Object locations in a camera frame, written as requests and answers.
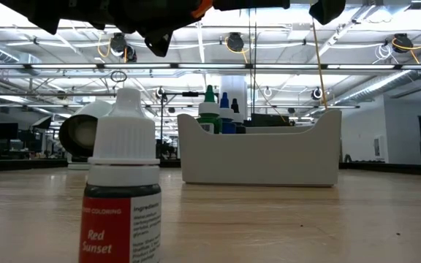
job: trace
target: desk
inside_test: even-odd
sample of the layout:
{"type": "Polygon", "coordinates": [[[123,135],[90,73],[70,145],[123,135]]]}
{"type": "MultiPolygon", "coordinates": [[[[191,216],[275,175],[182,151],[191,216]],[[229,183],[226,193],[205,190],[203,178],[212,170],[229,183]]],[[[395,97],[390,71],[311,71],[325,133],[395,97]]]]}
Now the desk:
{"type": "MultiPolygon", "coordinates": [[[[84,172],[0,172],[0,262],[75,263],[84,172]]],[[[335,188],[185,185],[162,169],[162,263],[421,262],[421,176],[335,188]]]]}

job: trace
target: ceiling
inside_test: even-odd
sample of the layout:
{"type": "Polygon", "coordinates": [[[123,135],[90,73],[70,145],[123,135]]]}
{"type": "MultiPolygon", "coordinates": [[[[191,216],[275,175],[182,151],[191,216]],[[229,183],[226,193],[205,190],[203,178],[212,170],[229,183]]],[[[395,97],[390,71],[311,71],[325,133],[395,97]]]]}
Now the ceiling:
{"type": "MultiPolygon", "coordinates": [[[[352,18],[358,14],[359,7],[347,6],[344,13],[326,26],[315,22],[316,35],[319,46],[331,40],[334,34],[342,31],[337,39],[331,42],[321,56],[323,64],[412,64],[410,53],[392,53],[386,59],[379,59],[378,49],[386,39],[389,41],[395,33],[407,33],[415,46],[421,46],[421,10],[402,9],[396,13],[389,13],[379,9],[374,14],[358,20],[358,23],[349,25],[352,18]]],[[[138,63],[245,63],[245,58],[240,53],[231,53],[224,44],[230,32],[239,32],[249,48],[250,38],[256,42],[252,47],[251,62],[271,64],[305,64],[316,63],[316,49],[314,47],[314,33],[312,20],[305,7],[294,5],[293,8],[261,9],[257,15],[251,15],[251,22],[257,22],[257,33],[254,27],[249,32],[248,11],[219,12],[210,10],[200,23],[189,25],[175,31],[170,50],[165,58],[156,57],[143,44],[139,34],[127,36],[128,43],[137,52],[138,63]],[[199,45],[202,35],[202,46],[199,45]]],[[[102,57],[97,50],[97,45],[102,53],[107,52],[108,39],[114,32],[119,32],[115,27],[109,26],[105,31],[98,31],[88,23],[62,20],[59,24],[58,34],[53,36],[28,22],[25,17],[0,4],[0,47],[8,53],[29,53],[36,56],[42,63],[121,63],[122,61],[112,55],[102,57]]],[[[416,54],[421,56],[421,49],[416,54]]],[[[30,79],[12,78],[11,73],[0,70],[0,80],[6,85],[0,85],[8,93],[27,92],[30,79]]],[[[312,104],[311,91],[320,86],[318,75],[304,74],[257,74],[257,83],[273,91],[269,100],[274,104],[312,104]]],[[[202,72],[187,72],[180,77],[154,77],[138,76],[124,83],[125,87],[135,87],[143,90],[143,100],[146,103],[154,101],[155,91],[162,87],[166,91],[202,91],[205,84],[220,85],[220,76],[228,72],[208,72],[203,78],[202,72]]],[[[247,83],[250,83],[249,73],[243,73],[247,83]]],[[[355,86],[374,77],[364,72],[354,72],[349,75],[335,75],[329,73],[323,76],[325,89],[330,92],[328,99],[341,96],[355,86]]],[[[37,92],[52,92],[60,90],[79,93],[105,93],[106,86],[98,78],[47,78],[32,77],[39,86],[37,92]]],[[[115,83],[108,77],[105,78],[108,89],[115,83]]],[[[264,97],[259,93],[257,104],[266,104],[264,97]]],[[[113,101],[114,98],[97,97],[113,101]]],[[[177,97],[170,104],[196,104],[202,98],[177,97]]],[[[72,97],[60,100],[48,97],[45,102],[54,104],[75,104],[72,97]]],[[[51,112],[69,113],[66,110],[50,110],[51,112]]],[[[196,108],[178,109],[178,113],[197,115],[196,108]]]]}

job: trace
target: white ceiling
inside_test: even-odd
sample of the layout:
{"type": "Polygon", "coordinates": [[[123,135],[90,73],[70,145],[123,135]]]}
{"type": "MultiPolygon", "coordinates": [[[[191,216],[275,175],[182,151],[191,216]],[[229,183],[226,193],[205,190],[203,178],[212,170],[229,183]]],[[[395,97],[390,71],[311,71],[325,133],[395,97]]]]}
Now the white ceiling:
{"type": "MultiPolygon", "coordinates": [[[[329,39],[335,30],[343,24],[350,21],[358,8],[346,9],[346,11],[337,19],[326,26],[316,23],[317,37],[319,45],[322,45],[329,39]]],[[[304,39],[307,42],[314,42],[313,31],[310,29],[311,17],[308,10],[293,8],[283,9],[262,9],[257,13],[257,63],[299,63],[304,64],[315,55],[315,48],[311,45],[298,45],[294,47],[276,47],[264,48],[268,45],[286,45],[289,43],[300,43],[304,39]]],[[[247,12],[230,11],[219,12],[210,10],[202,19],[202,39],[205,45],[204,59],[205,63],[244,63],[244,57],[241,54],[235,54],[228,51],[225,45],[219,45],[219,40],[225,39],[230,32],[240,32],[246,45],[249,43],[248,30],[249,17],[247,12]]],[[[79,47],[79,52],[75,53],[69,47],[54,47],[52,45],[22,45],[24,42],[32,42],[37,38],[39,42],[49,42],[51,44],[61,45],[63,42],[56,36],[53,36],[42,29],[37,28],[27,21],[25,17],[6,8],[0,4],[0,46],[6,47],[7,52],[24,52],[35,55],[43,63],[100,63],[100,55],[95,46],[103,32],[92,28],[89,24],[77,21],[62,20],[60,22],[59,36],[64,38],[72,45],[92,44],[92,47],[79,47]]],[[[102,36],[102,42],[106,42],[112,33],[118,31],[113,27],[107,28],[106,36],[102,36]]],[[[172,38],[172,45],[185,45],[184,49],[174,49],[171,47],[167,57],[156,57],[148,48],[140,47],[143,45],[143,39],[138,34],[127,36],[128,41],[134,44],[138,62],[193,62],[201,63],[200,49],[198,48],[198,29],[195,25],[175,31],[172,38]]],[[[413,39],[415,45],[421,45],[421,10],[408,10],[399,12],[394,16],[384,13],[376,14],[376,17],[370,17],[363,20],[362,23],[353,26],[345,35],[340,38],[333,48],[322,54],[323,64],[371,64],[378,60],[375,55],[377,47],[367,48],[337,48],[347,45],[370,45],[383,43],[385,39],[392,39],[394,33],[407,33],[409,38],[413,39]]],[[[106,53],[107,48],[101,47],[102,52],[106,53]]],[[[412,63],[410,53],[393,54],[400,63],[412,63]]],[[[108,58],[102,58],[105,62],[118,63],[118,58],[110,55],[108,58]]],[[[379,63],[394,63],[393,61],[379,61],[379,63]]],[[[326,89],[330,90],[329,97],[340,96],[344,92],[373,76],[365,75],[325,75],[324,83],[326,89]]],[[[168,78],[138,78],[139,83],[150,93],[154,89],[162,86],[170,91],[193,91],[202,90],[202,75],[190,74],[183,77],[168,78]]],[[[7,79],[18,85],[28,86],[27,80],[7,79]]],[[[67,91],[71,91],[74,86],[82,92],[105,92],[105,86],[100,82],[85,78],[56,79],[51,82],[67,91]]],[[[206,77],[207,84],[220,85],[219,75],[209,74],[206,77]]],[[[305,75],[301,72],[299,75],[269,75],[257,74],[257,82],[262,87],[283,88],[281,92],[275,92],[275,96],[270,98],[272,103],[300,103],[307,104],[311,102],[310,90],[320,86],[319,76],[305,75]]],[[[131,81],[126,81],[126,86],[137,86],[131,81]]],[[[53,91],[53,86],[44,85],[39,91],[53,91]]],[[[177,102],[198,103],[199,99],[177,98],[177,102]]],[[[259,103],[265,103],[262,96],[259,96],[259,103]]]]}

